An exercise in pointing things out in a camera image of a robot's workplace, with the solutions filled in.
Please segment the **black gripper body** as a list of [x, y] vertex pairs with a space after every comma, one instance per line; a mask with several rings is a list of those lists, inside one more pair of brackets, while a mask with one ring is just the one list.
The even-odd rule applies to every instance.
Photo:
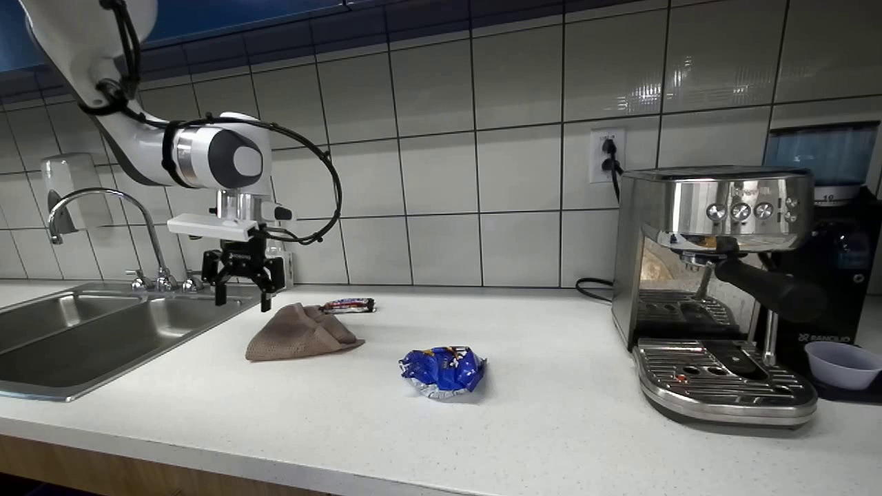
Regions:
[[263, 285], [263, 242], [248, 241], [248, 242], [222, 242], [221, 245], [221, 276], [222, 279], [250, 279], [252, 285]]

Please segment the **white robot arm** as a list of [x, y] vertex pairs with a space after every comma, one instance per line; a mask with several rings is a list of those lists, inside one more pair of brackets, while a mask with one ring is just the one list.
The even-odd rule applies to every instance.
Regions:
[[283, 286], [283, 261], [266, 256], [269, 139], [252, 115], [221, 114], [174, 122], [137, 101], [141, 42], [157, 23], [157, 0], [18, 0], [41, 53], [79, 107], [110, 141], [119, 166], [141, 186], [212, 190], [214, 206], [167, 221], [170, 234], [218, 241], [200, 279], [226, 304], [226, 282], [248, 279], [269, 310]]

